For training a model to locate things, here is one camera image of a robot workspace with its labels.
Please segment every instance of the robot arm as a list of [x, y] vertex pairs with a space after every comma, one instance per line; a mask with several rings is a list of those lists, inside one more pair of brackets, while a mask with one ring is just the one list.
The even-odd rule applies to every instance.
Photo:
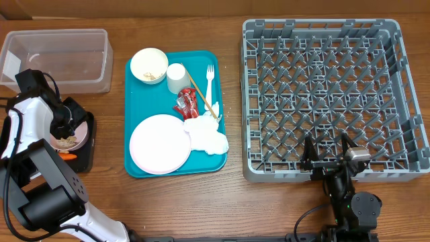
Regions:
[[355, 193], [351, 177], [362, 172], [370, 162], [370, 154], [364, 147], [357, 146], [345, 133], [341, 136], [343, 156], [339, 161], [321, 162], [309, 136], [301, 166], [310, 170], [311, 180], [323, 180], [324, 189], [330, 197], [337, 225], [325, 226], [318, 241], [377, 242], [370, 231], [376, 229], [377, 217], [382, 201], [368, 192]]
[[[23, 92], [7, 102], [9, 117], [0, 142], [0, 182], [9, 179], [6, 167], [21, 125], [8, 192], [8, 207], [19, 223], [30, 231], [60, 231], [83, 241], [127, 242], [129, 233], [135, 238], [131, 241], [138, 241], [134, 231], [88, 202], [84, 184], [49, 144], [51, 134], [56, 138], [74, 135], [76, 127], [86, 121], [86, 111], [70, 97], [61, 102], [40, 71], [28, 69], [16, 75], [16, 79]], [[15, 110], [22, 114], [21, 124]], [[35, 173], [40, 173], [46, 182], [23, 191]], [[2, 198], [3, 184], [0, 184]]]

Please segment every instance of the plastic fork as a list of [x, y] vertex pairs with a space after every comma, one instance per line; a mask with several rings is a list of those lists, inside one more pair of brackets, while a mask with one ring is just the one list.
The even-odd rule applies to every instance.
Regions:
[[[212, 105], [212, 80], [215, 77], [214, 65], [208, 65], [208, 71], [206, 72], [206, 78], [208, 80], [208, 88], [206, 89], [206, 101], [209, 105]], [[205, 110], [209, 110], [207, 105], [204, 106]]]

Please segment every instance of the small bowl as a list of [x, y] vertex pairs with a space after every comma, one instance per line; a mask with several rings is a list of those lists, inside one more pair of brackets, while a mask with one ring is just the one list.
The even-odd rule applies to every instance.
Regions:
[[137, 52], [130, 63], [133, 75], [146, 84], [157, 84], [166, 77], [169, 60], [157, 48], [145, 48]]

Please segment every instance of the food residue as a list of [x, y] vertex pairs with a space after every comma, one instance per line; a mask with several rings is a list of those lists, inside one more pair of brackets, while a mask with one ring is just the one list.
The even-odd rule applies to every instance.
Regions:
[[153, 75], [152, 73], [145, 73], [143, 74], [143, 77], [146, 81], [154, 81], [155, 79], [161, 77], [163, 74], [158, 74], [157, 76]]
[[75, 136], [69, 136], [67, 139], [61, 138], [60, 140], [57, 140], [56, 143], [62, 149], [69, 149], [78, 144]]

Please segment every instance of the paper bowl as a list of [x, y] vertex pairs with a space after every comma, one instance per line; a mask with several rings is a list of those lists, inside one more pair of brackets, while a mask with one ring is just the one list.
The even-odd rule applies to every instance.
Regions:
[[133, 75], [146, 84], [157, 84], [166, 77], [169, 60], [157, 48], [145, 48], [137, 52], [130, 63]]
[[58, 150], [58, 151], [75, 151], [79, 148], [81, 148], [88, 140], [88, 124], [87, 122], [83, 122], [81, 125], [79, 125], [75, 130], [75, 137], [76, 137], [76, 145], [72, 147], [61, 147], [58, 145], [57, 140], [53, 137], [53, 135], [50, 135], [50, 144], [51, 146]]

